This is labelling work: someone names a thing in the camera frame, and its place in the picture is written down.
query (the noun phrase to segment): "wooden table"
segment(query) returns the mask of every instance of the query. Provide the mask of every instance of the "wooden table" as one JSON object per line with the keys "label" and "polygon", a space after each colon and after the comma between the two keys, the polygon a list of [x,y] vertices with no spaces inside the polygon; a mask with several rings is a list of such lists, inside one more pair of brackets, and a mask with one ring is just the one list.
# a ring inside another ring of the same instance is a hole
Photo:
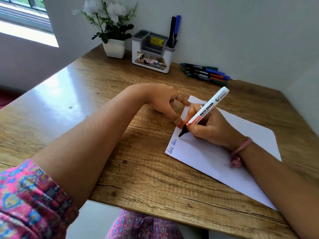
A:
{"label": "wooden table", "polygon": [[[101,46],[0,111],[2,170],[32,157],[127,86],[161,82],[185,96],[219,87],[189,78],[176,64],[162,74],[107,58]],[[219,107],[274,131],[283,163],[319,185],[319,139],[276,90],[234,80]],[[183,106],[175,102],[181,114]],[[143,106],[111,155],[91,199],[246,238],[294,238],[280,213],[167,156],[175,126]]]}

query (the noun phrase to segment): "white paper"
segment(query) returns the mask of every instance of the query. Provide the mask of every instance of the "white paper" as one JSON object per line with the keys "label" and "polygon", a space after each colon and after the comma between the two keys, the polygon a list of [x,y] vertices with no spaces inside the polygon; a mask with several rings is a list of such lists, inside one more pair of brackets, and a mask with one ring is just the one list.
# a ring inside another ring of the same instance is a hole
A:
{"label": "white paper", "polygon": [[[191,103],[206,103],[194,96],[189,97]],[[184,120],[189,107],[185,107],[181,118]],[[252,123],[229,112],[219,109],[225,119],[243,135],[252,140],[281,161],[275,134],[272,130]],[[188,132],[178,137],[181,129],[176,127],[165,153],[179,161],[221,181],[231,188],[251,197],[254,200],[276,209],[257,185],[250,173],[241,166],[231,168],[230,153],[227,149],[214,145],[203,139],[196,139]]]}

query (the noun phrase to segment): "window sill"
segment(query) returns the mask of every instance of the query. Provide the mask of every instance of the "window sill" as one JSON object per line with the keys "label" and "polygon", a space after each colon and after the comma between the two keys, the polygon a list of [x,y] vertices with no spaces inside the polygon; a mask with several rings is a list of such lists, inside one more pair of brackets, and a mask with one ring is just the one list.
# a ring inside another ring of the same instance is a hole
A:
{"label": "window sill", "polygon": [[24,27],[0,20],[0,32],[49,46],[59,47],[53,33],[48,33],[38,29]]}

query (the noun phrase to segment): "desk organizer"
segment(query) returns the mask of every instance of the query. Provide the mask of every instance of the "desk organizer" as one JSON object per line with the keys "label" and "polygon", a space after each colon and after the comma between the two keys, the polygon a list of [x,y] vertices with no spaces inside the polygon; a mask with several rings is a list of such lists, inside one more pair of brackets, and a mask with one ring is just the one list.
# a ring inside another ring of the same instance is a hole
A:
{"label": "desk organizer", "polygon": [[159,72],[168,73],[174,48],[168,46],[168,37],[141,30],[132,37],[132,63]]}

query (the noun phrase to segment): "patterned clothing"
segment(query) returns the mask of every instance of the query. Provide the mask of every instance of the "patterned clothing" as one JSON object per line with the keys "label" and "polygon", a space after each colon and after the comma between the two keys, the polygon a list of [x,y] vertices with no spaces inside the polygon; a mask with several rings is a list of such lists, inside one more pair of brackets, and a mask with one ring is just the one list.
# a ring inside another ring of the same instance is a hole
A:
{"label": "patterned clothing", "polygon": [[[78,208],[30,159],[0,173],[0,239],[65,238]],[[123,211],[107,238],[182,239],[172,222]]]}

